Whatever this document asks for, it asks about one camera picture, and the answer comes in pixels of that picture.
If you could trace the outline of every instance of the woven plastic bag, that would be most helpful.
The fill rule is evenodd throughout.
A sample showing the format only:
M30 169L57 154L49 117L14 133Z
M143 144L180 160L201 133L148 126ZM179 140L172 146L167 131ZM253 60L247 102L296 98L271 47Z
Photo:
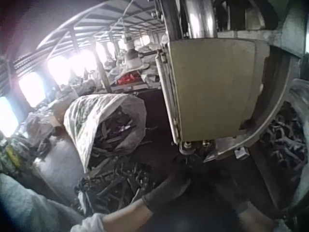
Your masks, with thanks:
M130 94L94 94L79 97L66 111L64 126L77 148L85 173L99 124L119 106L136 123L114 150L117 155L126 155L133 152L145 136L146 108L142 99Z
M309 151L309 81L294 79L287 101L291 103L303 123L304 136ZM291 206L298 204L307 192L309 192L309 163L303 168L300 183L294 194Z

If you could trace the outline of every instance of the machine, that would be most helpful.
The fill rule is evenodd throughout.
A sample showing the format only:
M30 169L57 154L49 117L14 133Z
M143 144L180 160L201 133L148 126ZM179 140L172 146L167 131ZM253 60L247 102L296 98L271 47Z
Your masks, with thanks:
M249 155L299 77L304 53L295 38L305 41L302 2L281 18L269 15L277 10L271 1L243 1L238 15L235 1L223 2L161 0L156 12L169 37L156 64L173 140L204 162Z

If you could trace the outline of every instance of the white sleeve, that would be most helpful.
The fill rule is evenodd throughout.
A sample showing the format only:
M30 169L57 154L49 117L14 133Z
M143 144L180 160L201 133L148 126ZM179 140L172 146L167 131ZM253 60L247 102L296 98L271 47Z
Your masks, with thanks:
M75 225L70 232L104 232L102 219L104 214L94 214L82 221L81 225Z

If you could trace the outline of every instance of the window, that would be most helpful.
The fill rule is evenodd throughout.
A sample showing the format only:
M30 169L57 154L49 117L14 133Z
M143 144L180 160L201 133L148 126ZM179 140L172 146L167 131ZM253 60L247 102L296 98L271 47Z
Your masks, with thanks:
M83 76L84 70L91 72L97 69L96 58L89 50L83 50L79 55L75 55L69 59L70 67L77 76Z
M124 42L123 39L121 39L121 40L118 41L118 45L119 45L119 48L120 48L120 49L123 49L123 50L126 49L126 45L125 45L125 42Z
M45 99L44 85L36 72L23 77L18 83L25 98L32 107L36 107Z
M18 127L18 121L5 97L0 98L0 109L0 130L6 137L10 137Z
M64 57L55 57L48 61L50 74L58 85L67 85L71 77L69 61Z
M150 43L149 35L143 35L141 39L143 41L144 46Z
M98 57L99 57L100 61L102 62L102 64L104 64L107 61L105 48L103 47L102 44L97 43L96 49L97 49L97 53L98 53Z
M107 49L112 55L112 57L115 58L115 46L112 42L107 42Z
M77 76L83 76L85 70L85 64L81 55L73 56L69 59L70 66Z

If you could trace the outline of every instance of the gloved hand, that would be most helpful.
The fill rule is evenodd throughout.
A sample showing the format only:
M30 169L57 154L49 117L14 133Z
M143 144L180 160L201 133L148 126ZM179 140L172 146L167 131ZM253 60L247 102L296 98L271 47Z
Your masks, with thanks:
M189 187L191 181L185 178L184 172L180 170L172 173L157 188L142 196L147 208L155 212L165 204L180 197Z

